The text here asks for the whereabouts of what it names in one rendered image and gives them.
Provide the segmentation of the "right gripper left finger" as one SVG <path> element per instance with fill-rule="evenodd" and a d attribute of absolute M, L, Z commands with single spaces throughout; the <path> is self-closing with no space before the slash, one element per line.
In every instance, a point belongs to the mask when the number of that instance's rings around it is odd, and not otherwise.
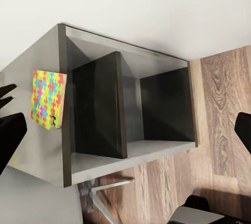
<path fill-rule="evenodd" d="M 27 124 L 22 112 L 0 118 L 0 175 L 26 133 Z"/>

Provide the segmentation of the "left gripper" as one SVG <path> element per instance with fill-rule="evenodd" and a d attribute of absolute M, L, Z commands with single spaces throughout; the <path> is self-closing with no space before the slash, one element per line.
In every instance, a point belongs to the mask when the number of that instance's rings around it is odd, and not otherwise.
<path fill-rule="evenodd" d="M 4 95 L 8 94 L 10 91 L 14 90 L 15 88 L 16 88 L 16 84 L 12 84 L 12 85 L 8 85 L 7 87 L 0 88 L 0 97 L 3 97 Z M 11 101 L 12 101 L 12 97 L 4 98 L 3 100 L 0 100 L 0 109 Z"/>

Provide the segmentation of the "jigsaw puzzle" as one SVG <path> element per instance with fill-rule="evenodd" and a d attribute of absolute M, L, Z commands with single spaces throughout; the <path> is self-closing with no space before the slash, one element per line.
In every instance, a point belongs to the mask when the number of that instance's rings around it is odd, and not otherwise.
<path fill-rule="evenodd" d="M 66 74 L 34 70 L 31 118 L 48 130 L 62 124 L 65 85 Z"/>

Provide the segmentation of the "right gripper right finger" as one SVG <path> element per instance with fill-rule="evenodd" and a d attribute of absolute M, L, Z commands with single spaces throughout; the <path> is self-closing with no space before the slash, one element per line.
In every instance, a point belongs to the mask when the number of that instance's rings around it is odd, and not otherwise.
<path fill-rule="evenodd" d="M 251 154 L 251 114 L 239 112 L 234 130 Z"/>

